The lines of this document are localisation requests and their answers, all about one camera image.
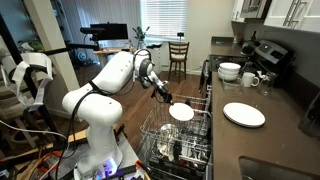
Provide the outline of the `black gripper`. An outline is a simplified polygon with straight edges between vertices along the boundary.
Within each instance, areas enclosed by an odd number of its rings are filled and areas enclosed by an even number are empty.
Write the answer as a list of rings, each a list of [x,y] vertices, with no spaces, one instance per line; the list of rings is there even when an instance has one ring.
[[[151,95],[152,98],[155,98],[159,103],[172,104],[172,94],[164,86],[157,86],[154,88]]]

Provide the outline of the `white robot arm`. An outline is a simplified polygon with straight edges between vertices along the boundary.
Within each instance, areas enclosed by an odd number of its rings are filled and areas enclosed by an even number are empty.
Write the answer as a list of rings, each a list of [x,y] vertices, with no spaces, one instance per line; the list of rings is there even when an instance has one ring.
[[[131,80],[139,81],[143,88],[152,86],[164,103],[172,102],[166,83],[153,71],[151,53],[146,49],[116,53],[96,77],[64,96],[63,108],[89,124],[86,131],[89,149],[75,165],[75,180],[89,180],[95,175],[106,178],[115,174],[122,163],[123,154],[113,125],[120,120],[123,109],[112,96]]]

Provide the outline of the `robot base table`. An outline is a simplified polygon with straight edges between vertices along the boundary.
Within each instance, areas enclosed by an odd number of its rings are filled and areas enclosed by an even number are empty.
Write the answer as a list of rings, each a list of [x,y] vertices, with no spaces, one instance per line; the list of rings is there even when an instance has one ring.
[[[87,130],[88,149],[73,168],[75,180],[108,180],[139,176],[141,161],[126,139],[117,143],[113,129]]]

